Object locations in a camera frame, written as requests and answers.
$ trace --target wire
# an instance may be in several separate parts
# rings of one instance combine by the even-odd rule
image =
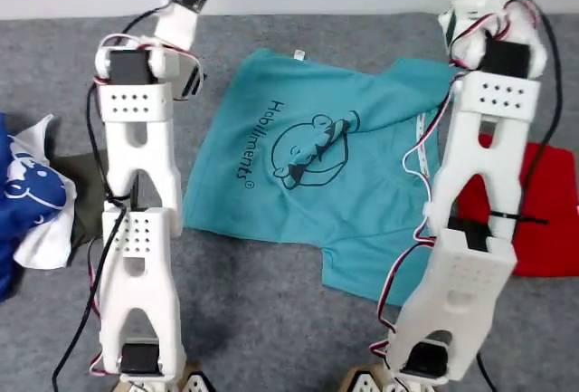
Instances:
[[[89,242],[89,247],[87,248],[87,269],[89,271],[90,287],[94,285],[94,277],[95,277],[94,267],[92,266],[92,261],[90,260],[90,252],[92,251],[92,246],[98,239],[99,239],[98,236],[92,238],[92,240],[90,240]],[[97,301],[96,297],[92,299],[92,311],[100,320],[99,302]]]
[[[131,386],[136,387],[138,390],[143,390],[145,392],[148,392],[142,385],[138,385],[137,383],[135,383],[134,381],[129,381]]]
[[[388,364],[388,360],[386,359],[386,355],[384,355],[384,364],[386,365],[386,367],[390,371],[390,364]],[[392,377],[392,379],[404,389],[404,392],[411,392],[411,390],[399,378]]]
[[[382,315],[382,313],[384,311],[384,306],[386,305],[386,300],[388,299],[388,293],[390,292],[390,289],[392,288],[392,284],[394,282],[394,277],[396,276],[396,273],[398,272],[398,269],[400,268],[400,266],[402,265],[404,260],[410,255],[410,253],[412,253],[414,251],[414,249],[416,249],[417,247],[423,247],[423,246],[432,248],[432,245],[427,244],[427,243],[416,243],[412,247],[409,247],[408,249],[403,251],[400,256],[398,256],[398,259],[396,259],[396,261],[394,261],[394,263],[392,264],[392,267],[390,267],[390,271],[388,272],[388,274],[386,276],[386,281],[384,282],[384,288],[382,289],[382,293],[380,294],[380,299],[378,300],[378,304],[376,307],[376,315],[378,317],[378,320],[393,333],[396,333],[396,327],[390,321],[385,319]]]
[[[559,52],[559,46],[558,46],[558,43],[556,40],[555,31],[553,30],[553,26],[551,25],[551,22],[549,21],[549,19],[545,15],[545,13],[543,13],[543,11],[537,5],[535,5],[535,7],[538,10],[539,15],[541,16],[541,20],[543,21],[543,26],[545,27],[545,33],[546,33],[547,38],[549,39],[549,42],[551,44],[551,51],[553,54],[553,66],[554,66],[554,70],[555,70],[555,111],[553,113],[553,118],[551,119],[551,124],[549,125],[549,129],[547,130],[545,136],[541,140],[541,142],[539,144],[539,148],[535,154],[535,157],[533,158],[533,161],[531,162],[531,165],[529,166],[529,170],[527,172],[527,175],[525,176],[525,179],[523,180],[519,213],[523,208],[523,204],[525,203],[525,199],[527,198],[527,192],[531,186],[531,181],[533,179],[533,175],[535,174],[535,171],[536,171],[536,168],[539,164],[539,161],[540,161],[541,157],[543,157],[543,154],[545,152],[547,145],[549,144],[549,142],[553,138],[557,128],[559,127],[559,122],[561,121],[561,115],[563,114],[563,103],[564,103],[563,71],[562,71],[563,68],[561,66],[561,55]],[[515,234],[517,233],[517,228],[518,228],[518,225],[515,226]]]
[[[76,329],[68,348],[64,351],[64,354],[62,355],[62,358],[58,363],[56,369],[52,373],[52,389],[54,390],[54,392],[59,391],[58,376],[61,373],[62,368],[64,368],[64,365],[68,361],[69,357],[71,356],[71,353],[76,347],[76,344],[79,341],[82,332],[84,331],[84,327],[87,324],[87,321],[90,316],[90,311],[92,310],[92,301],[97,293],[97,289],[99,288],[100,277],[102,276],[102,270],[104,268],[107,253],[109,252],[112,240],[114,239],[115,234],[119,230],[119,226],[123,221],[123,218],[125,218],[125,214],[127,213],[127,208],[122,203],[119,202],[118,205],[121,206],[120,214],[119,217],[117,217],[117,219],[115,220],[115,224],[113,225],[112,231],[110,231],[109,238],[107,239],[107,242],[105,243],[105,246],[102,250],[102,256],[100,257],[99,260],[99,266],[97,267],[97,271],[95,273],[95,283],[90,287],[89,299],[87,300],[84,312],[82,313],[81,323],[79,324],[79,327]]]
[[[109,34],[108,36],[105,36],[102,38],[102,40],[99,42],[99,49],[102,48],[103,46],[105,46],[105,44],[112,39],[116,39],[116,41],[114,43],[115,45],[119,45],[120,41],[122,39],[127,39],[130,41],[133,41],[137,45],[140,44],[140,41],[136,36],[131,36],[130,34],[124,34],[124,33],[113,33],[113,34]]]
[[[123,29],[123,31],[121,33],[128,33],[137,23],[139,23],[143,19],[149,17],[150,15],[155,14],[156,12],[159,12],[160,10],[165,9],[166,7],[169,7],[170,4],[171,3],[169,3],[165,6],[162,6],[162,7],[157,7],[155,9],[151,9],[151,10],[141,14],[137,18],[133,19]],[[107,259],[107,254],[109,253],[109,249],[110,249],[110,246],[112,244],[112,241],[113,241],[115,235],[119,231],[120,224],[122,223],[122,221],[125,218],[125,215],[127,214],[127,211],[128,211],[127,207],[121,202],[121,200],[125,200],[128,197],[115,197],[112,193],[112,190],[110,189],[109,182],[107,181],[107,177],[104,173],[104,168],[102,165],[102,159],[100,158],[97,140],[95,138],[94,130],[92,128],[92,122],[90,120],[90,105],[91,105],[91,99],[92,99],[93,94],[95,95],[95,101],[97,99],[96,98],[96,90],[97,90],[97,84],[93,82],[91,84],[91,86],[89,87],[89,90],[88,90],[87,96],[86,96],[86,107],[85,107],[85,109],[86,109],[85,110],[86,127],[87,127],[87,132],[89,134],[89,140],[90,140],[90,146],[92,148],[92,154],[93,154],[93,157],[95,158],[95,161],[97,163],[97,170],[99,171],[100,180],[102,181],[102,185],[103,185],[103,188],[105,190],[105,195],[106,195],[107,201],[109,201],[111,204],[113,204],[114,206],[119,208],[120,213],[119,213],[119,216],[115,219],[115,223],[112,227],[112,230],[110,231],[109,238],[107,239],[107,242],[103,246],[102,254],[101,254],[100,259],[99,259],[99,265],[97,266],[97,271],[94,273],[94,282],[90,286],[89,298],[87,299],[84,312],[82,313],[82,316],[81,316],[81,322],[80,322],[78,328],[76,329],[76,331],[72,337],[71,343],[69,344],[68,348],[64,351],[64,354],[62,355],[61,360],[59,361],[58,365],[56,366],[56,368],[54,369],[54,371],[52,373],[52,390],[54,392],[59,391],[58,376],[61,373],[64,366],[66,365],[66,362],[68,361],[69,357],[71,356],[71,353],[74,351],[74,348],[76,347],[76,344],[78,343],[79,338],[81,337],[81,334],[84,331],[84,328],[87,324],[87,321],[88,321],[89,316],[90,316],[90,312],[93,309],[93,302],[94,302],[94,299],[95,299],[95,296],[97,293],[97,289],[99,288],[100,278],[102,276],[102,271],[104,268],[105,260]]]
[[[485,378],[485,381],[489,385],[490,390],[492,392],[498,392],[498,389],[490,379],[489,373],[485,369],[485,364],[482,362],[482,355],[480,354],[480,351],[477,353],[477,364],[479,365],[480,374],[482,374],[482,376]]]
[[[121,33],[125,34],[130,32],[133,27],[135,25],[137,25],[138,23],[140,23],[141,21],[143,21],[144,19],[148,18],[149,16],[151,16],[152,14],[156,14],[157,12],[160,12],[162,10],[167,9],[170,5],[172,5],[172,2],[167,3],[166,5],[162,5],[160,7],[156,7],[154,9],[151,10],[147,10],[145,13],[140,14],[139,16],[137,16],[135,19],[133,19],[130,23],[128,23],[125,28],[123,28],[121,30]]]
[[[146,49],[152,48],[154,46],[158,46],[158,45],[155,45],[153,43],[142,43],[141,45],[139,45],[137,47],[137,49],[138,50],[146,50]],[[184,55],[184,57],[187,57],[188,59],[191,59],[195,62],[195,64],[197,65],[197,74],[199,75],[199,84],[197,85],[195,95],[199,94],[199,92],[203,88],[204,79],[205,79],[203,65],[201,64],[201,62],[199,62],[199,59],[197,57],[195,57],[194,55],[192,55],[189,51],[182,50],[181,48],[177,48],[176,46],[169,45],[167,43],[161,43],[160,46],[162,46],[163,48],[165,48],[169,51],[173,51],[173,52],[178,53],[180,55]],[[184,98],[173,98],[173,100],[183,101],[183,100],[189,100],[189,99],[187,97],[184,97]]]
[[[424,131],[424,133],[422,134],[422,136],[418,139],[418,141],[416,142],[416,144],[410,148],[408,150],[408,152],[406,152],[402,158],[402,167],[404,169],[404,171],[410,175],[415,175],[417,177],[419,177],[421,179],[421,181],[424,183],[424,186],[426,187],[426,194],[428,196],[427,198],[427,203],[430,203],[432,201],[432,188],[431,188],[431,184],[428,180],[428,178],[424,175],[424,173],[422,172],[418,172],[415,170],[411,170],[406,166],[406,161],[408,159],[408,157],[410,157],[412,155],[413,152],[415,152],[420,146],[422,146],[424,144],[424,142],[426,142],[426,140],[431,136],[431,134],[436,130],[436,128],[438,127],[439,123],[441,122],[441,119],[444,115],[444,112],[446,111],[446,109],[449,107],[450,103],[451,103],[451,99],[452,99],[452,86],[454,85],[454,83],[464,77],[465,75],[467,75],[466,72],[459,72],[457,73],[451,80],[451,83],[449,85],[449,90],[446,93],[446,96],[444,97],[444,100],[442,101],[441,107],[439,108],[438,112],[436,113],[436,115],[434,116],[434,119],[432,120],[431,124],[428,126],[428,128]],[[431,238],[428,237],[422,237],[420,236],[420,233],[422,232],[422,230],[424,229],[424,227],[426,227],[426,222],[428,221],[428,216],[425,215],[424,218],[422,219],[421,223],[416,227],[416,229],[413,232],[413,239],[414,241],[418,242],[418,243],[430,243],[430,244],[434,244],[434,241]]]

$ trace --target red cloth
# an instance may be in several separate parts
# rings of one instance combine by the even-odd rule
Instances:
[[[488,146],[488,135],[480,143]],[[529,143],[525,151],[521,183],[538,150]],[[515,236],[519,276],[556,277],[579,275],[579,247],[573,233],[579,227],[579,200],[573,154],[547,147],[531,180],[522,215],[544,218],[548,225],[520,223]],[[489,200],[482,177],[476,175],[458,198],[459,216],[478,222],[489,220]]]

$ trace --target black cable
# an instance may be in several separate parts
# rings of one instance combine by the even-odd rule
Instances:
[[[489,373],[485,368],[485,364],[482,362],[482,355],[480,354],[480,351],[477,353],[477,364],[479,365],[480,374],[482,374],[482,376],[485,378],[485,381],[489,385],[490,390],[492,392],[498,392],[498,389],[495,387],[492,380],[490,379]]]
[[[61,373],[62,368],[64,368],[64,365],[68,361],[69,357],[71,356],[71,353],[74,350],[74,347],[76,347],[76,344],[79,341],[79,338],[81,337],[82,331],[84,330],[84,327],[87,324],[87,321],[88,321],[89,316],[90,316],[90,311],[92,309],[92,301],[94,300],[94,297],[97,293],[97,289],[99,288],[100,277],[102,275],[102,270],[104,268],[107,253],[109,252],[110,245],[112,244],[112,240],[114,239],[115,234],[119,230],[119,226],[122,223],[123,218],[125,218],[125,214],[127,213],[127,207],[124,206],[124,204],[122,202],[119,202],[116,205],[120,207],[120,214],[119,214],[119,217],[117,217],[117,219],[115,220],[115,224],[112,228],[112,231],[110,232],[109,238],[107,239],[107,242],[105,243],[105,246],[102,250],[102,255],[101,255],[100,260],[99,260],[99,266],[98,266],[97,271],[95,273],[94,284],[90,287],[89,299],[87,300],[86,306],[84,308],[84,312],[82,313],[81,323],[79,324],[79,327],[74,332],[74,336],[72,337],[71,343],[69,344],[66,351],[64,351],[64,354],[62,355],[61,361],[58,363],[56,369],[52,373],[52,389],[54,392],[59,392],[58,376]]]
[[[521,205],[520,205],[521,209],[523,207],[523,204],[525,203],[525,199],[527,198],[527,191],[530,188],[533,175],[535,174],[536,171],[536,167],[538,166],[541,157],[543,157],[543,153],[545,152],[546,146],[553,138],[553,135],[555,134],[555,131],[559,126],[559,122],[561,121],[561,115],[563,114],[563,100],[564,100],[563,68],[561,66],[561,55],[559,52],[559,46],[557,44],[555,32],[553,30],[551,22],[546,17],[545,13],[543,13],[543,11],[538,6],[536,6],[536,9],[539,11],[539,14],[541,15],[541,20],[543,21],[543,25],[545,27],[545,33],[547,35],[547,38],[549,39],[549,42],[551,43],[551,51],[553,54],[553,65],[555,70],[555,111],[553,113],[551,125],[549,126],[549,129],[547,130],[545,136],[541,140],[541,143],[539,144],[539,148],[535,154],[535,157],[533,158],[533,161],[529,166],[527,175],[523,180],[523,187],[522,187],[523,192],[521,196]]]
[[[147,10],[145,13],[140,14],[135,19],[133,19],[130,23],[128,23],[127,26],[125,26],[125,28],[123,28],[121,33],[126,34],[126,33],[130,32],[135,25],[137,25],[138,23],[140,23],[144,19],[148,18],[152,14],[156,14],[157,12],[160,12],[161,10],[167,9],[171,4],[172,3],[169,2],[166,5],[162,5],[160,7],[156,7],[154,9]]]
[[[149,17],[150,15],[155,14],[156,12],[168,7],[169,5],[170,5],[170,3],[165,5],[165,6],[162,6],[162,7],[157,7],[155,9],[151,9],[151,10],[139,15],[137,18],[133,19],[123,29],[122,33],[128,33],[140,21],[142,21],[143,19]],[[64,354],[62,355],[61,360],[59,361],[58,365],[56,366],[56,368],[54,369],[54,371],[52,373],[52,390],[53,390],[53,392],[59,392],[58,376],[61,373],[62,369],[64,368],[64,365],[66,365],[66,362],[68,361],[69,357],[71,356],[71,353],[74,351],[74,348],[76,347],[76,344],[78,343],[79,338],[81,337],[81,334],[84,331],[84,328],[87,324],[87,321],[88,321],[89,316],[90,316],[90,311],[92,309],[92,301],[94,300],[96,293],[97,293],[97,289],[99,288],[100,278],[102,276],[102,271],[104,268],[105,260],[107,259],[107,254],[109,253],[109,249],[110,249],[110,246],[112,245],[112,241],[115,238],[115,235],[119,231],[120,224],[122,223],[122,221],[125,218],[125,215],[127,214],[127,211],[128,211],[125,204],[122,203],[122,200],[127,199],[128,196],[115,197],[113,195],[112,190],[110,189],[110,186],[109,186],[109,182],[107,181],[107,176],[106,176],[105,171],[104,171],[102,159],[100,158],[99,147],[98,147],[97,140],[96,140],[96,137],[94,134],[94,129],[92,128],[92,122],[90,120],[90,105],[92,102],[92,96],[93,95],[95,97],[94,99],[96,102],[97,101],[97,85],[95,83],[92,83],[91,86],[89,87],[89,90],[87,91],[86,107],[85,107],[85,121],[86,121],[87,132],[89,134],[90,147],[92,148],[92,155],[95,158],[95,162],[97,164],[97,170],[99,171],[99,175],[100,175],[100,180],[101,180],[103,188],[105,190],[105,197],[107,198],[107,201],[109,201],[111,204],[113,204],[114,206],[116,206],[117,208],[120,209],[120,214],[115,219],[115,224],[113,225],[112,230],[110,231],[109,238],[107,239],[107,242],[103,246],[102,254],[101,254],[100,259],[99,259],[99,265],[97,267],[97,271],[95,272],[95,276],[94,276],[94,284],[90,287],[89,298],[87,299],[87,303],[86,303],[84,312],[82,313],[81,322],[79,324],[79,327],[74,332],[71,343],[69,344],[68,348],[64,351]]]

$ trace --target cartoon character print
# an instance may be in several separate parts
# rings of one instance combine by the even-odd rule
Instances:
[[[40,225],[54,218],[66,205],[66,190],[58,173],[40,164],[9,137],[12,162],[8,166],[5,196],[21,201],[21,209]]]
[[[318,114],[286,129],[271,149],[273,175],[289,190],[328,184],[347,163],[347,134],[359,128],[360,118],[350,111],[340,120]]]

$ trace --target gray carpet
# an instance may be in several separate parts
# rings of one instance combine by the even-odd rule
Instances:
[[[58,155],[89,151],[84,94],[101,36],[126,18],[0,23],[0,110],[12,130],[48,112]],[[151,23],[143,25],[150,32]],[[579,151],[579,16],[554,17],[562,46],[567,105],[554,143]],[[195,52],[209,74],[203,96],[176,108],[176,156],[183,180],[240,61],[260,47],[296,48],[310,58],[362,72],[381,72],[398,56],[444,59],[433,16],[204,17]],[[553,108],[548,73],[532,139]],[[152,200],[146,188],[144,200]],[[50,376],[77,327],[88,293],[81,249],[72,267],[28,272],[0,305],[0,390],[49,391]],[[384,336],[375,305],[320,284],[318,249],[228,239],[185,230],[173,244],[183,335],[190,359],[203,364],[219,391],[337,390],[350,367],[374,361],[367,345]],[[483,348],[501,391],[576,390],[579,384],[579,280],[513,278],[498,302]],[[94,319],[62,372],[61,390],[107,390],[90,378],[98,349]],[[487,391],[476,367],[450,391]]]

